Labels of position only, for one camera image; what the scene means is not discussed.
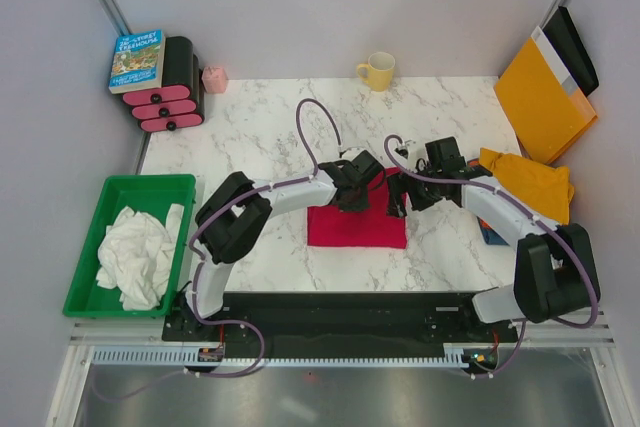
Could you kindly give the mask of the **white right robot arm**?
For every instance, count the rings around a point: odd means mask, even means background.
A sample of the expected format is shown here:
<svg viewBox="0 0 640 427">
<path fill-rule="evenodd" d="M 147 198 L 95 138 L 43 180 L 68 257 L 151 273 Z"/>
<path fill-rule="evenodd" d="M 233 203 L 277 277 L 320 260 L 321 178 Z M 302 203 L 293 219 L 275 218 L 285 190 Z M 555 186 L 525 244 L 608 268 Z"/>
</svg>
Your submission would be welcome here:
<svg viewBox="0 0 640 427">
<path fill-rule="evenodd" d="M 399 170 L 389 179 L 391 215 L 406 216 L 404 196 L 417 211 L 448 200 L 485 221 L 516 253 L 513 282 L 474 294 L 472 307 L 458 315 L 465 338 L 481 340 L 504 320 L 553 320 L 578 329 L 595 324 L 600 287 L 583 227 L 527 206 L 489 170 L 469 164 L 453 137 L 420 145 L 391 134 L 384 142 Z"/>
</svg>

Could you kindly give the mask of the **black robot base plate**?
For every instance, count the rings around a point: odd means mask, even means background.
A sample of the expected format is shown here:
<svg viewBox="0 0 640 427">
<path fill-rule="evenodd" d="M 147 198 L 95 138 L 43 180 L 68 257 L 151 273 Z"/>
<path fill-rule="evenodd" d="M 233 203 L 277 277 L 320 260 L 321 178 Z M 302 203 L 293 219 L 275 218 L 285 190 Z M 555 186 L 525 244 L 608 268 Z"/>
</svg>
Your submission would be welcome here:
<svg viewBox="0 0 640 427">
<path fill-rule="evenodd" d="M 467 292 L 229 292 L 213 324 L 197 321 L 185 295 L 165 318 L 165 341 L 222 341 L 228 359 L 409 359 L 444 354 L 447 344 L 513 343 L 506 321 L 481 323 Z"/>
</svg>

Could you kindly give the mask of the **crimson red t-shirt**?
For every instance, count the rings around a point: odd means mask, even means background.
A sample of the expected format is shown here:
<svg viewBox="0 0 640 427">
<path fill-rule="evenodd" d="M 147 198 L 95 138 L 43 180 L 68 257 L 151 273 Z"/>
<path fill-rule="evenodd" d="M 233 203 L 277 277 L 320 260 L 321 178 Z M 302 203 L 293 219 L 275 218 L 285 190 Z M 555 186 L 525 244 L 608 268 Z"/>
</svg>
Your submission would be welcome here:
<svg viewBox="0 0 640 427">
<path fill-rule="evenodd" d="M 341 212 L 333 205 L 307 208 L 307 245 L 313 247 L 407 247 L 406 220 L 387 215 L 388 188 L 386 179 L 396 168 L 379 170 L 366 186 L 370 208 L 364 212 Z M 354 180 L 342 179 L 339 187 L 364 185 L 357 175 Z"/>
</svg>

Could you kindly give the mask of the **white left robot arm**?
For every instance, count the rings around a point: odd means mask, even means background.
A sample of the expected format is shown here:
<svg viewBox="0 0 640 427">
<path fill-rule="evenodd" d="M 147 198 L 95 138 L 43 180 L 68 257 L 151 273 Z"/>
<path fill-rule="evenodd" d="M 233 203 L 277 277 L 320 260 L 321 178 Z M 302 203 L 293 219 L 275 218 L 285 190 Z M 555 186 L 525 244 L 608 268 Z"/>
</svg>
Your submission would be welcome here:
<svg viewBox="0 0 640 427">
<path fill-rule="evenodd" d="M 269 220 L 328 205 L 362 212 L 370 207 L 370 185 L 385 179 L 384 167 L 366 150 L 352 160 L 315 164 L 309 174 L 277 182 L 257 182 L 241 171 L 230 174 L 195 217 L 189 248 L 199 261 L 190 274 L 185 329 L 198 340 L 216 335 L 232 269 L 251 252 Z"/>
</svg>

